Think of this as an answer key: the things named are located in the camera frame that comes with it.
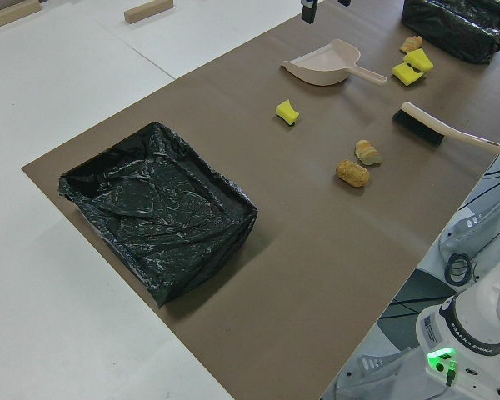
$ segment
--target brown food item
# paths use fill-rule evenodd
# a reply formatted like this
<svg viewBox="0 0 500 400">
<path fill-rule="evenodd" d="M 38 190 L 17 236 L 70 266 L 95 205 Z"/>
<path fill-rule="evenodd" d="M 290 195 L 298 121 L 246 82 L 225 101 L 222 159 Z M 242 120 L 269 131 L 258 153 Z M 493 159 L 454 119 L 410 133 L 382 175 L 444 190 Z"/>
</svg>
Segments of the brown food item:
<svg viewBox="0 0 500 400">
<path fill-rule="evenodd" d="M 370 179 L 370 172 L 366 168 L 350 160 L 341 161 L 335 171 L 338 177 L 355 188 L 366 185 Z"/>
<path fill-rule="evenodd" d="M 383 161 L 383 157 L 368 140 L 357 142 L 355 153 L 359 161 L 365 165 L 381 164 Z"/>
<path fill-rule="evenodd" d="M 423 45 L 423 39 L 420 36 L 408 37 L 403 45 L 400 47 L 400 51 L 403 53 L 409 53 L 413 50 L 419 49 Z"/>
</svg>

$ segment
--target yellow sponge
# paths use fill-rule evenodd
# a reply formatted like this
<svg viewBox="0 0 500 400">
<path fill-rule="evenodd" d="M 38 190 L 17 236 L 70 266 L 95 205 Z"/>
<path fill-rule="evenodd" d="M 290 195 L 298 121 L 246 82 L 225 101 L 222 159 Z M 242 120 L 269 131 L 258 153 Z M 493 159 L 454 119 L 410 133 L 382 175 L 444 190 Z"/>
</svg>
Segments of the yellow sponge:
<svg viewBox="0 0 500 400">
<path fill-rule="evenodd" d="M 406 54 L 403 61 L 423 73 L 427 73 L 433 69 L 432 62 L 421 48 Z"/>
<path fill-rule="evenodd" d="M 294 111 L 291 103 L 286 100 L 276 106 L 276 115 L 282 118 L 289 126 L 292 126 L 300 116 L 300 112 Z"/>
<path fill-rule="evenodd" d="M 424 75 L 424 73 L 422 72 L 415 72 L 415 70 L 409 67 L 405 62 L 403 64 L 397 65 L 396 67 L 393 67 L 392 74 L 400 79 L 400 81 L 406 86 L 411 85 L 422 75 Z"/>
</svg>

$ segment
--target black plastic bag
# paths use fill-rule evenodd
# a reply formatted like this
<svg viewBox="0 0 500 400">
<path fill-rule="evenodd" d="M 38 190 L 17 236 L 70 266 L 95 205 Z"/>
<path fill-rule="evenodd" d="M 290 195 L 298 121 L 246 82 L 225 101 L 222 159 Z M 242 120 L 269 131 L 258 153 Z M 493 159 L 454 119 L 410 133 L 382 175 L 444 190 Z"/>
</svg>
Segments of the black plastic bag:
<svg viewBox="0 0 500 400">
<path fill-rule="evenodd" d="M 258 215 L 235 183 L 157 122 L 63 174 L 59 193 L 159 307 L 214 275 Z"/>
<path fill-rule="evenodd" d="M 402 23 L 469 63 L 490 63 L 500 51 L 497 0 L 405 0 Z"/>
</svg>

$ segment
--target brown paper sheet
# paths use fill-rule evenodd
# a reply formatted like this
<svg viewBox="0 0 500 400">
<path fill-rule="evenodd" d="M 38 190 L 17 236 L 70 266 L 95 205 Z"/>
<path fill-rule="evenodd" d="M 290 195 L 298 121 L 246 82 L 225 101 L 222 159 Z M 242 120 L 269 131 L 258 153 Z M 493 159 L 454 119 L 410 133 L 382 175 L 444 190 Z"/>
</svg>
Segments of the brown paper sheet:
<svg viewBox="0 0 500 400">
<path fill-rule="evenodd" d="M 341 38 L 358 65 L 390 75 L 413 33 L 403 2 L 319 6 L 264 33 L 28 164 L 23 170 L 237 399 L 317 399 L 457 210 L 493 156 L 446 138 L 430 147 L 392 123 L 404 101 L 500 141 L 500 53 L 470 65 L 429 43 L 435 68 L 415 86 L 357 77 L 331 87 L 284 69 Z M 290 99 L 294 127 L 275 117 Z M 58 196 L 58 177 L 158 121 L 257 204 L 255 228 L 213 279 L 161 309 Z M 359 139 L 384 157 L 367 187 L 334 176 Z"/>
</svg>

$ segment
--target wooden stick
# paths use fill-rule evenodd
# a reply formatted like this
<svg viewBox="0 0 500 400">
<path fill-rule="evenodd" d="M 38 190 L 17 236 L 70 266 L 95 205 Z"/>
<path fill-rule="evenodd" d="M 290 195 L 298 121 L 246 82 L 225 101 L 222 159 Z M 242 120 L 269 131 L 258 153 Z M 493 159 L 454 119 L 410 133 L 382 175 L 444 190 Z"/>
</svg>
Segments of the wooden stick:
<svg viewBox="0 0 500 400">
<path fill-rule="evenodd" d="M 0 10 L 0 27 L 7 23 L 12 23 L 27 15 L 41 11 L 39 0 L 25 0 L 19 4 L 14 4 L 11 7 L 6 7 Z"/>
<path fill-rule="evenodd" d="M 136 23 L 144 18 L 151 17 L 152 15 L 162 13 L 174 7 L 173 0 L 153 0 L 147 2 L 142 6 L 131 8 L 124 12 L 124 19 L 128 23 Z"/>
</svg>

